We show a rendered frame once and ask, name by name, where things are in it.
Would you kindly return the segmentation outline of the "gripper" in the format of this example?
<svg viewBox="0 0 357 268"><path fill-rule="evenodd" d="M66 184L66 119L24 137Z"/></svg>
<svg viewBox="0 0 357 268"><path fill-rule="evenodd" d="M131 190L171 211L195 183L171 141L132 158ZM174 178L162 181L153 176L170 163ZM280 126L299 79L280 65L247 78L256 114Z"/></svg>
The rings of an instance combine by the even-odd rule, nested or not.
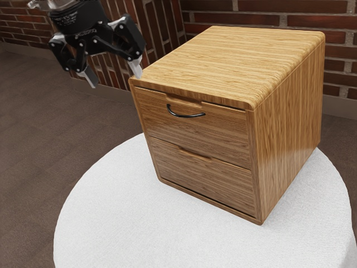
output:
<svg viewBox="0 0 357 268"><path fill-rule="evenodd" d="M129 14L109 22L100 1L77 1L67 9L50 12L49 16L61 32L53 35L49 48L64 71L75 71L96 88L98 77L87 64L87 56L109 52L126 60L134 76L141 78L146 42ZM67 44L76 49L76 56Z"/></svg>

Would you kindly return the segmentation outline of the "wooden two-drawer cabinet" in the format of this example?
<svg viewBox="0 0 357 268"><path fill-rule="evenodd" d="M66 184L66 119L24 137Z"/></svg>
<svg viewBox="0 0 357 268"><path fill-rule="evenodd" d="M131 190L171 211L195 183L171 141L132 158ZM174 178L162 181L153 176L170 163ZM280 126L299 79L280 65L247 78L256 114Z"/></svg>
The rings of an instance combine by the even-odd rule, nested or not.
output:
<svg viewBox="0 0 357 268"><path fill-rule="evenodd" d="M211 26L129 80L159 181L261 225L320 142L325 35Z"/></svg>

